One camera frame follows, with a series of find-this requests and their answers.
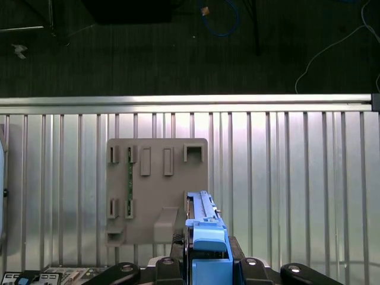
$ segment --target dark carpet floor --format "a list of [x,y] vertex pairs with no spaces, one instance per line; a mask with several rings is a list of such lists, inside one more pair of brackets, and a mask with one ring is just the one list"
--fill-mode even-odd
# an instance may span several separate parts
[[[14,1],[0,0],[0,27],[38,24]],[[0,97],[294,93],[314,54],[362,24],[364,2],[258,0],[256,56],[242,0],[235,0],[240,26],[224,38],[207,31],[194,0],[185,0],[168,24],[94,25],[78,33],[93,19],[80,0],[65,0],[57,21],[75,33],[69,46],[43,31],[0,33]],[[47,1],[30,3],[47,15]],[[222,0],[205,5],[210,25],[228,30],[232,10]],[[379,13],[380,1],[372,0],[366,19],[380,35]],[[11,44],[27,46],[27,58],[14,55]],[[380,45],[363,28],[316,59],[299,92],[371,93],[379,73]]]

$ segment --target rectangular slot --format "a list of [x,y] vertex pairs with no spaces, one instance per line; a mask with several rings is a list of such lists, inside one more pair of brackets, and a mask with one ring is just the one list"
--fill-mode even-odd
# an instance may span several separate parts
[[173,175],[173,147],[164,148],[164,175],[172,176]]
[[115,145],[113,147],[109,147],[108,151],[108,162],[119,163],[119,146]]
[[143,147],[141,149],[140,175],[150,175],[150,147]]
[[126,219],[133,219],[134,218],[134,215],[133,215],[133,208],[134,208],[134,200],[131,199],[131,200],[128,200],[128,202],[126,203],[126,209],[125,209],[125,218]]
[[119,216],[119,200],[118,199],[111,199],[109,200],[109,206],[108,206],[108,218],[109,219],[115,219]]
[[107,246],[121,246],[125,242],[123,227],[107,228]]
[[183,148],[184,162],[203,162],[204,146],[202,144],[185,144]]

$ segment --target metal rail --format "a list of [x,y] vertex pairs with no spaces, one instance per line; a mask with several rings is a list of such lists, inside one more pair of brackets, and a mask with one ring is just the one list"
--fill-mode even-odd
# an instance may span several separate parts
[[370,111],[370,94],[0,99],[0,114]]

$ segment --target metal panel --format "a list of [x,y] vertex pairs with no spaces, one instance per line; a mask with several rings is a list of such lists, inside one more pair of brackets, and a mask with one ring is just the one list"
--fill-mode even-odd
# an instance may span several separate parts
[[[377,113],[360,112],[368,96],[237,97],[218,104],[198,98],[197,106],[170,96],[93,105],[73,99],[79,106],[66,102],[63,109],[63,99],[31,106],[26,99],[0,100],[9,141],[1,268],[144,265],[169,254],[170,245],[104,246],[106,142],[202,137],[209,143],[209,190],[246,255],[276,270],[303,262],[346,284],[375,284],[380,131]],[[273,112],[287,109],[319,112]]]

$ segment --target black clamp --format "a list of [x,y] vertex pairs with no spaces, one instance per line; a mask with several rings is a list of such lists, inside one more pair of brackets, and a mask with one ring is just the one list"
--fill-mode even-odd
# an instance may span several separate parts
[[372,94],[371,105],[373,112],[380,112],[380,94]]

